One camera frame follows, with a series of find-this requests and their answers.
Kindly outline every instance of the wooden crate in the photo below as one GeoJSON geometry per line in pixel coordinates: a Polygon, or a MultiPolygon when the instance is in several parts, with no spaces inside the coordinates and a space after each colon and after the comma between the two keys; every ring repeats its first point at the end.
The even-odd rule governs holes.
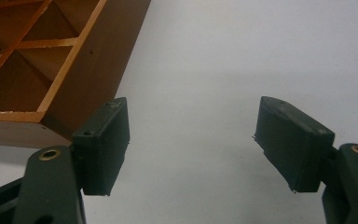
{"type": "Polygon", "coordinates": [[[150,0],[0,0],[0,145],[68,145],[112,99],[150,0]]]}

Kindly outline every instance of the white surface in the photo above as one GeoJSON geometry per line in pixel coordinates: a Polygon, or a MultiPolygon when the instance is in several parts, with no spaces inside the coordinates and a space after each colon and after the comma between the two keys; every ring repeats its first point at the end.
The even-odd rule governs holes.
{"type": "MultiPolygon", "coordinates": [[[[358,1],[152,0],[117,94],[131,143],[88,223],[325,223],[324,187],[292,193],[252,138],[262,95],[358,143],[358,1]]],[[[0,185],[31,153],[0,147],[0,185]]]]}

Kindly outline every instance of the wooden frame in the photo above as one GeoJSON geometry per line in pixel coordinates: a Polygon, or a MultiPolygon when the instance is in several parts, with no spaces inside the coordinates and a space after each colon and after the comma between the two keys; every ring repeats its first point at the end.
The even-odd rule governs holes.
{"type": "Polygon", "coordinates": [[[0,0],[0,145],[68,145],[112,99],[150,0],[0,0]]]}

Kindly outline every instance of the white table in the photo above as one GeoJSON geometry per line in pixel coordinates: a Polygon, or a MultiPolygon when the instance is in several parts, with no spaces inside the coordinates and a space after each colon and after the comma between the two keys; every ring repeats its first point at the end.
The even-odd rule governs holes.
{"type": "MultiPolygon", "coordinates": [[[[262,95],[358,143],[358,1],[153,0],[118,96],[131,143],[88,223],[325,223],[252,138],[262,95]]],[[[0,186],[34,149],[0,147],[0,186]]]]}

